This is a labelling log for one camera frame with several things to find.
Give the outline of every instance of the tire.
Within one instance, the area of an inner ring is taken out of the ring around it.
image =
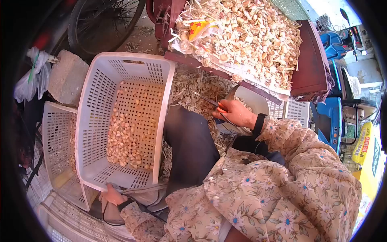
[[[93,1],[93,0],[78,0],[78,2],[75,4],[74,9],[73,9],[73,11],[71,13],[70,20],[69,20],[69,23],[68,23],[68,29],[67,29],[68,43],[70,45],[71,51],[74,54],[78,55],[80,58],[84,59],[84,60],[91,60],[97,54],[100,53],[98,51],[85,50],[81,46],[81,44],[78,42],[78,38],[77,38],[77,22],[78,22],[78,18],[79,18],[80,14],[81,14],[82,8],[84,7],[84,5],[88,1]],[[130,36],[130,34],[132,33],[135,25],[137,24],[137,22],[140,19],[140,16],[141,16],[142,11],[144,9],[145,3],[146,3],[146,0],[139,0],[136,12],[135,12],[131,22],[129,23],[128,27],[125,29],[126,33],[122,36],[121,40],[117,44],[115,44],[114,46],[111,46],[111,48],[106,50],[106,52],[115,51]]]

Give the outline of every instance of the bicycle wheel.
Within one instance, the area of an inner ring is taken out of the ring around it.
[[[146,0],[78,0],[67,37],[71,51],[89,60],[115,51],[132,33]]]

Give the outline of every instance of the scissors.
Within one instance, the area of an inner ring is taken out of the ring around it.
[[[211,103],[212,105],[214,105],[216,107],[216,110],[219,111],[220,115],[222,115],[222,117],[224,118],[224,120],[226,120],[228,123],[230,123],[231,125],[235,126],[235,127],[239,127],[238,125],[234,124],[233,122],[231,122],[230,120],[228,120],[228,118],[225,117],[224,113],[227,113],[227,108],[225,106],[223,106],[220,102],[215,102],[209,98],[206,98],[206,97],[203,97],[202,95],[198,94],[197,92],[194,92],[194,91],[191,91],[193,94],[195,94],[196,96],[200,97],[200,98],[203,98],[204,100],[206,100],[207,102]]]

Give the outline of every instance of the ground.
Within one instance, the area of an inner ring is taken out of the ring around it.
[[[149,19],[144,7],[133,33],[116,51],[157,55],[158,48],[158,41],[154,36],[154,23]]]

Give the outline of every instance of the floral print shirt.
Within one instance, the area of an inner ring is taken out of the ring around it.
[[[166,198],[167,223],[135,203],[123,209],[128,231],[139,242],[215,242],[228,220],[253,242],[349,241],[361,184],[336,152],[291,119],[266,117],[257,140],[279,151],[285,166],[230,148],[203,185]]]

